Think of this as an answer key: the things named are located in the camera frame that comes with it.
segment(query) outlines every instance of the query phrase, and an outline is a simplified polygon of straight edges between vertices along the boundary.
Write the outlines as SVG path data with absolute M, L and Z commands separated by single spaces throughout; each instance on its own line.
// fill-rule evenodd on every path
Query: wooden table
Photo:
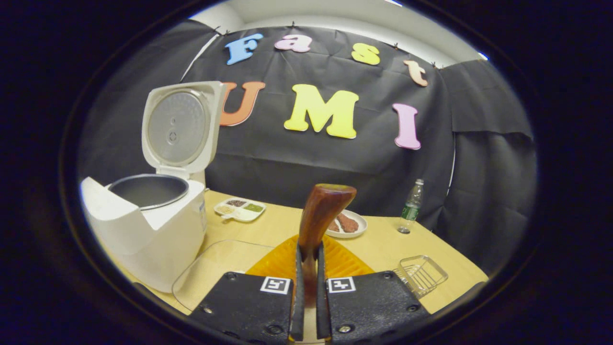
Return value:
M 251 223 L 223 220 L 214 212 L 213 207 L 230 197 L 230 195 L 212 190 L 205 192 L 208 227 L 199 254 L 206 251 L 202 257 L 207 257 L 207 260 L 209 258 L 217 260 L 216 263 L 222 265 L 205 265 L 205 260 L 195 263 L 195 265 L 205 265 L 207 272 L 203 274 L 201 270 L 196 269 L 199 267 L 194 266 L 193 273 L 188 279 L 189 282 L 186 283 L 190 286 L 186 285 L 186 289 L 197 290 L 199 295 L 191 296 L 191 301 L 186 301 L 190 298 L 180 296 L 181 302 L 179 302 L 172 293 L 151 290 L 162 300 L 185 314 L 191 313 L 190 309 L 193 308 L 194 303 L 206 295 L 228 266 L 234 263 L 244 266 L 246 262 L 255 262 L 272 247 L 298 233 L 302 209 L 293 207 L 266 204 L 267 208 L 264 213 Z M 447 281 L 420 299 L 428 312 L 438 311 L 478 282 L 488 280 L 485 273 L 474 263 L 418 223 L 414 223 L 410 229 L 411 233 L 405 235 L 396 230 L 398 226 L 396 217 L 364 216 L 364 218 L 368 222 L 368 228 L 364 234 L 356 238 L 337 240 L 376 272 L 394 269 L 401 259 L 417 255 L 429 256 L 447 272 L 449 275 Z M 237 253 L 240 252 L 241 256 L 237 257 L 225 252 L 228 248 L 232 248 Z M 124 268 L 119 265 L 118 267 L 130 281 L 140 282 Z

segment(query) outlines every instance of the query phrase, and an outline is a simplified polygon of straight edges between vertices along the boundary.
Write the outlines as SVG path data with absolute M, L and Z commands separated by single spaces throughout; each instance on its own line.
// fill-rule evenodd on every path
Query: rice cooker lid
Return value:
M 184 167 L 202 153 L 211 125 L 209 108 L 195 90 L 177 90 L 160 99 L 143 133 L 160 163 Z

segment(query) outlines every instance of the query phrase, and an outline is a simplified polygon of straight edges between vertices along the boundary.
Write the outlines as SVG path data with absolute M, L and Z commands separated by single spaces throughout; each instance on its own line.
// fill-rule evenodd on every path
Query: screw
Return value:
M 353 328 L 349 325 L 342 325 L 337 328 L 337 331 L 339 331 L 340 333 L 349 333 L 353 331 Z
M 281 328 L 281 326 L 277 326 L 277 325 L 270 325 L 268 327 L 266 327 L 266 331 L 270 334 L 281 334 L 283 333 L 283 328 Z

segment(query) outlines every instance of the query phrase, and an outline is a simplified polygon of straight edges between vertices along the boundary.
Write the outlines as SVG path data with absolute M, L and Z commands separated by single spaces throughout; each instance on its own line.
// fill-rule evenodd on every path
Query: meat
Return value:
M 346 215 L 340 213 L 337 216 L 338 222 L 341 223 L 341 227 L 343 228 L 343 231 L 346 233 L 354 233 L 357 231 L 357 222 L 349 217 L 347 217 Z
M 341 231 L 338 229 L 338 225 L 337 225 L 337 223 L 334 221 L 334 219 L 332 220 L 332 223 L 330 223 L 330 225 L 328 226 L 328 230 L 336 231 L 337 233 L 341 232 Z

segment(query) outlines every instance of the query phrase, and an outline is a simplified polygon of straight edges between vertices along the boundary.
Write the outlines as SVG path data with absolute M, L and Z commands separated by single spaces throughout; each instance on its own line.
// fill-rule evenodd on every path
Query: wooden handle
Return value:
M 305 284 L 305 304 L 314 306 L 317 292 L 315 259 L 321 239 L 330 222 L 356 197 L 357 190 L 346 185 L 317 184 L 309 195 L 302 219 L 298 247 L 302 254 L 302 274 Z

